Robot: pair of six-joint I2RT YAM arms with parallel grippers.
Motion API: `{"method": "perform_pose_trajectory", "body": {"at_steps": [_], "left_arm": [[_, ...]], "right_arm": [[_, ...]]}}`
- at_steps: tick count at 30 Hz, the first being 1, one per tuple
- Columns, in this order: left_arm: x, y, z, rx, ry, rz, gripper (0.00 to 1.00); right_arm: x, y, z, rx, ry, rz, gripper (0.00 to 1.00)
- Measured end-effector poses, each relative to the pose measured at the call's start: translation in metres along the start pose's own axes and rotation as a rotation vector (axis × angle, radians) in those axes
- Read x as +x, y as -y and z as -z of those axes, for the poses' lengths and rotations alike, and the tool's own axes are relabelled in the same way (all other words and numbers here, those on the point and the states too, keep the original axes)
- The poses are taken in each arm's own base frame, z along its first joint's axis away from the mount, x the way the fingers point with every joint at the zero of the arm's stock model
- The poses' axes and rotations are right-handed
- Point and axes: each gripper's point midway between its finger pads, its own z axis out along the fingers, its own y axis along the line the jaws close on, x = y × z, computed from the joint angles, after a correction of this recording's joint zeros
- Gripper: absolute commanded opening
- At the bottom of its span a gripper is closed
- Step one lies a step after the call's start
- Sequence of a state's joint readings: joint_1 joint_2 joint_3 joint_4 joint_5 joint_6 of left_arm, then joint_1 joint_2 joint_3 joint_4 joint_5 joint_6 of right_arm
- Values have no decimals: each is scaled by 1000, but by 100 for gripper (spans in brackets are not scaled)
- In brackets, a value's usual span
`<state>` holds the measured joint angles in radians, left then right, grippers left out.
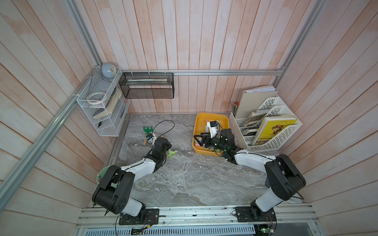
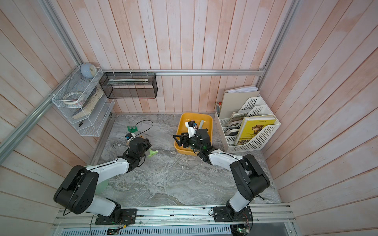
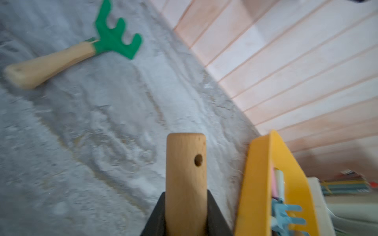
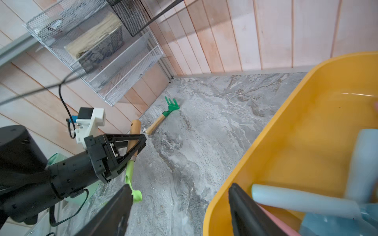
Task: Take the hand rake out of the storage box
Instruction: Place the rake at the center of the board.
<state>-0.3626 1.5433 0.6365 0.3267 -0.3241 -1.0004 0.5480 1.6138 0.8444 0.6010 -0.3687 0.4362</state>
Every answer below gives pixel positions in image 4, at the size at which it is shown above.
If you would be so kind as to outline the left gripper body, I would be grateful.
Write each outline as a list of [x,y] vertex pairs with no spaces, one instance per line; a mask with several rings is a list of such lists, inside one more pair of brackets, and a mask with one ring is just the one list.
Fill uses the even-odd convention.
[[86,150],[49,167],[51,185],[59,198],[75,197],[87,186],[109,183],[118,176],[115,134],[89,136]]

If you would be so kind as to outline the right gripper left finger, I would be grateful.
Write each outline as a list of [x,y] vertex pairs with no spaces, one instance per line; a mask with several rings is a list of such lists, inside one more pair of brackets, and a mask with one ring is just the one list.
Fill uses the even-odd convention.
[[132,190],[125,184],[97,215],[78,233],[78,236],[123,236],[133,205]]

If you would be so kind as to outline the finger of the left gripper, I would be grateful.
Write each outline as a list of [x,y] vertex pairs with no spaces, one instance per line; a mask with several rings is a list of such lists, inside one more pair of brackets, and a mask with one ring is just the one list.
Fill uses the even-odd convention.
[[103,173],[104,183],[108,183],[116,177],[120,176],[127,168],[127,163],[131,160],[134,153],[120,153],[116,147],[109,147],[106,151],[106,158],[103,161],[105,172]]
[[146,136],[144,134],[113,135],[111,142],[117,150],[126,148],[127,153],[140,153],[146,146]]

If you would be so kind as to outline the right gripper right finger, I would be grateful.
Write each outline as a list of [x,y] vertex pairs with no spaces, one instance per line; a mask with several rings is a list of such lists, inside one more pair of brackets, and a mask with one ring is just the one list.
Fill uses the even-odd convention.
[[231,185],[228,199],[235,236],[286,235],[238,184]]

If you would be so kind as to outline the light green wooden handled rake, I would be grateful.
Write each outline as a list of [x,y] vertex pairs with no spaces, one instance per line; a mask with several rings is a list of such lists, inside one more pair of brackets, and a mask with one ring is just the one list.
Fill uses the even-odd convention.
[[[130,134],[140,134],[140,130],[141,130],[141,121],[133,120],[131,123]],[[137,152],[131,157],[131,160],[128,161],[126,173],[125,173],[125,184],[128,185],[132,191],[134,203],[138,203],[143,200],[141,191],[134,190],[132,187],[133,170],[134,170],[134,163],[136,161],[136,157],[137,157]]]

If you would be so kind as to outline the green rake wooden handle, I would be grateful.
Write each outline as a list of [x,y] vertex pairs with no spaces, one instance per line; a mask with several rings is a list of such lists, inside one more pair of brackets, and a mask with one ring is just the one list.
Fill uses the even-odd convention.
[[164,121],[166,117],[168,117],[173,111],[177,111],[180,109],[178,102],[176,99],[170,99],[165,97],[165,100],[168,104],[168,110],[164,111],[147,129],[146,134],[151,135],[154,130]]

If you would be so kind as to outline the yellow storage box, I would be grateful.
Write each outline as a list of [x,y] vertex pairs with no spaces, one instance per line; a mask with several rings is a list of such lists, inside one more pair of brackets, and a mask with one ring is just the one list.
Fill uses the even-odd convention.
[[262,130],[210,202],[205,236],[233,235],[228,190],[253,184],[342,197],[359,132],[378,127],[378,53],[314,67]]

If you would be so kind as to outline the light blue hand rake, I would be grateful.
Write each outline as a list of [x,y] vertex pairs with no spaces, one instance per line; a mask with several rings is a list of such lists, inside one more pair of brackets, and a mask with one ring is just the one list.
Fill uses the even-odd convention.
[[359,132],[352,153],[344,197],[360,204],[370,201],[378,181],[378,131]]

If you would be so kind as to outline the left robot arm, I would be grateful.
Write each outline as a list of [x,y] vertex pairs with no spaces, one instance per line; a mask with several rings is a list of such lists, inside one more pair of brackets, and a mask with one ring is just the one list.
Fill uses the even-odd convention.
[[111,182],[146,145],[143,134],[104,134],[84,141],[87,150],[49,165],[24,126],[2,127],[1,223],[11,218],[35,224],[39,213],[65,198],[88,193],[96,182]]

